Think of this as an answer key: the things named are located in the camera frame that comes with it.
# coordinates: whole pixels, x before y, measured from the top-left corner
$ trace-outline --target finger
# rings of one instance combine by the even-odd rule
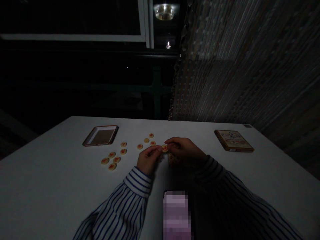
[[[145,150],[143,150],[141,153],[146,154],[146,155],[150,155],[154,150],[160,149],[162,151],[162,147],[160,145],[155,145],[155,146],[151,146],[146,148]]]
[[[182,143],[182,140],[183,140],[183,138],[172,137],[172,138],[169,138],[169,139],[168,139],[167,141],[165,141],[164,143],[165,143],[165,144],[169,144],[169,143],[174,142],[174,143],[179,143],[179,144],[181,144],[181,143]]]
[[[179,148],[175,147],[174,145],[168,147],[168,151],[173,153],[174,155],[176,155],[178,157],[180,156],[180,152],[181,152],[181,150]]]
[[[177,144],[177,143],[169,143],[169,144],[168,144],[168,149],[169,149],[169,148],[172,148],[172,147],[180,149],[180,145]]]
[[[157,158],[161,155],[161,153],[162,153],[162,147],[159,146],[159,147],[157,148],[157,150],[155,150],[155,151],[153,151],[153,152],[151,153],[149,159],[150,159],[151,161],[154,161],[154,162],[155,162],[155,161],[157,160]]]

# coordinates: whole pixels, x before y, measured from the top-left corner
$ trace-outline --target woven curtain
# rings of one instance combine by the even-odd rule
[[[319,178],[319,12],[308,0],[189,4],[172,119],[249,123]]]

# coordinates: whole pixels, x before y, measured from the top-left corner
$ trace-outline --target shirt cuff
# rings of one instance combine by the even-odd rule
[[[226,169],[213,157],[209,156],[206,164],[195,172],[195,181],[201,185],[214,184],[226,173]]]
[[[150,195],[151,178],[141,172],[137,167],[134,167],[123,180],[135,194],[140,197],[147,198]]]

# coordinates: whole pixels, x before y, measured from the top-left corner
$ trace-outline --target hand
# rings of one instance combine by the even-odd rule
[[[173,137],[164,143],[168,145],[169,152],[186,160],[191,165],[200,167],[208,159],[208,156],[189,138]]]
[[[159,145],[148,147],[139,154],[137,168],[146,175],[151,175],[158,157],[162,153]]]

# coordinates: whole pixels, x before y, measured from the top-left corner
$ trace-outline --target white table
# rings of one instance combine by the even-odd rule
[[[93,127],[117,124],[112,145],[84,147]],[[237,130],[253,153],[226,152],[215,129]],[[136,165],[137,145],[149,133],[161,145],[189,137],[282,213],[305,237],[319,234],[320,182],[254,128],[242,124],[70,117],[0,161],[0,239],[72,239],[80,222],[104,201]],[[114,172],[100,161],[128,153]],[[171,187],[168,162],[156,172],[140,239],[162,239],[163,191]]]

